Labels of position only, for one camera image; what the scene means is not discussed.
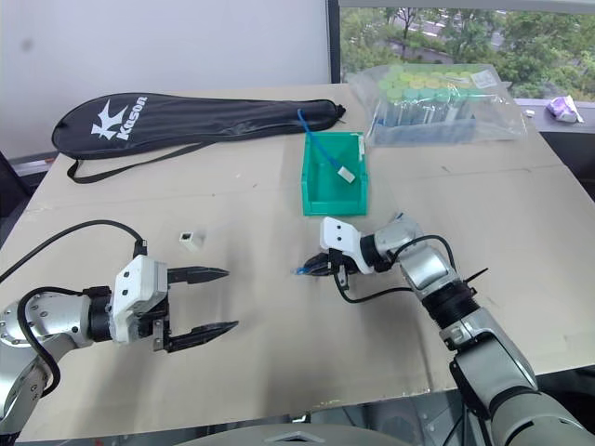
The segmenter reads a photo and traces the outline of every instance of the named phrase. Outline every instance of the white wall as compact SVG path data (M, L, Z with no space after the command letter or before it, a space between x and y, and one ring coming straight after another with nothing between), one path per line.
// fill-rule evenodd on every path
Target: white wall
M330 82L324 0L5 0L0 151L53 150L59 118L117 92Z

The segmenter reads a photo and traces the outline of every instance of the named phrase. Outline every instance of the bag strap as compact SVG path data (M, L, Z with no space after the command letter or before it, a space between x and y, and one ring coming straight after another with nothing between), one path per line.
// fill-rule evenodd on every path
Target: bag strap
M143 161L142 163L125 165L124 167L119 167L117 169L113 169L108 172L102 172L100 174L89 175L88 177L75 177L76 171L79 168L81 160L74 160L74 164L71 165L71 167L68 169L66 175L68 176L68 178L70 178L72 181L78 184L96 183L97 181L101 181L105 178L113 177L114 175L118 175L122 172L125 172L126 170L131 169L132 167L136 167L137 165L151 164L156 163L158 161L168 160L169 158L175 158L176 156L185 155L186 153L191 153L193 151L198 151L199 149L202 149L203 147L209 146L211 144L213 144L213 142L199 142L198 144L192 144L190 146L182 147L181 149L178 149L176 151L172 151L167 155L163 155L158 158L153 158L152 160Z

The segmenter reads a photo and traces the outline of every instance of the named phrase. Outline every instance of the window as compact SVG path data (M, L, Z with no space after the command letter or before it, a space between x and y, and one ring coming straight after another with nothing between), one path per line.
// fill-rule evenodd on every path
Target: window
M490 63L515 98L595 101L595 15L341 7L340 80L399 60Z

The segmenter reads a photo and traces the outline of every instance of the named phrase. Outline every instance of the blue cable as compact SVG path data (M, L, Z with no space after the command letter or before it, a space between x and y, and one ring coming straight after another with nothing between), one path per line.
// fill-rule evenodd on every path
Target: blue cable
M308 123L304 119L303 111L301 109L297 109L297 118L299 118L299 121L301 122L302 126L304 127L304 130L306 131L306 135L308 135L310 137L312 142L316 145L316 148L320 151L320 153L323 155L323 157L326 158L326 161L328 161L331 165L333 165L333 167L335 167L336 170L339 170L342 167L342 164L339 161L337 161L337 159L333 158L328 151L326 151L324 146L321 144L320 140L316 136L314 136L314 134L310 131L310 128L308 127Z

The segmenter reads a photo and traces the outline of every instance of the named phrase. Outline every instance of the green plastic bin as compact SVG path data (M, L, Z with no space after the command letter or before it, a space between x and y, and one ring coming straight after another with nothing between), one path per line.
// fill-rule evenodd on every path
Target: green plastic bin
M355 179L348 183L337 174L306 135L301 171L304 216L365 216L368 175L365 173L364 135L356 132L315 132L324 149L347 167Z

